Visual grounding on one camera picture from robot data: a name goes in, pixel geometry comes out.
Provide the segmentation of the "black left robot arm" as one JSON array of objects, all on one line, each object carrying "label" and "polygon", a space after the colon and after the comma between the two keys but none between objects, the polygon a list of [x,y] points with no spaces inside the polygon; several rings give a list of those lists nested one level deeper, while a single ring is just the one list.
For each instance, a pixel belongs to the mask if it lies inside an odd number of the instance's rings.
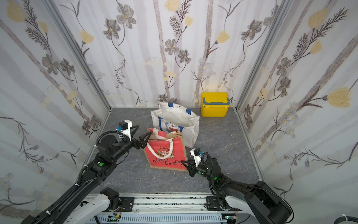
[{"label": "black left robot arm", "polygon": [[24,224],[84,224],[98,213],[120,207],[119,194],[111,189],[102,191],[92,202],[84,207],[78,205],[119,165],[118,159],[132,148],[144,149],[151,132],[134,138],[139,126],[132,126],[129,120],[120,122],[114,131],[101,134],[95,146],[99,150],[94,160],[85,164],[76,182],[47,209],[37,216],[27,216]]}]

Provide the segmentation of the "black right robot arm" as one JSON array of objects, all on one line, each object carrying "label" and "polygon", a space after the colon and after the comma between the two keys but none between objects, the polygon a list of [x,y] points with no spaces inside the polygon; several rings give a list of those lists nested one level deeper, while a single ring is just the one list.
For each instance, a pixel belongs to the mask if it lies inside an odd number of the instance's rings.
[{"label": "black right robot arm", "polygon": [[276,194],[264,181],[242,183],[224,175],[216,158],[208,152],[193,152],[193,159],[181,161],[189,175],[208,180],[213,196],[222,209],[238,209],[254,216],[260,224],[288,224],[294,219],[289,203]]}]

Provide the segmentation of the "red Christmas jute bag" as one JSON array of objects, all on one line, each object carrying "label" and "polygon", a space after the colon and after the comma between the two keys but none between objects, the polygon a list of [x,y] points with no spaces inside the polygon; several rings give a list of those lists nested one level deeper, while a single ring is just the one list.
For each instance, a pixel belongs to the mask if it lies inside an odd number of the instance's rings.
[{"label": "red Christmas jute bag", "polygon": [[151,136],[144,153],[151,168],[184,171],[181,163],[187,160],[184,139],[181,132],[166,133],[156,128],[147,129]]}]

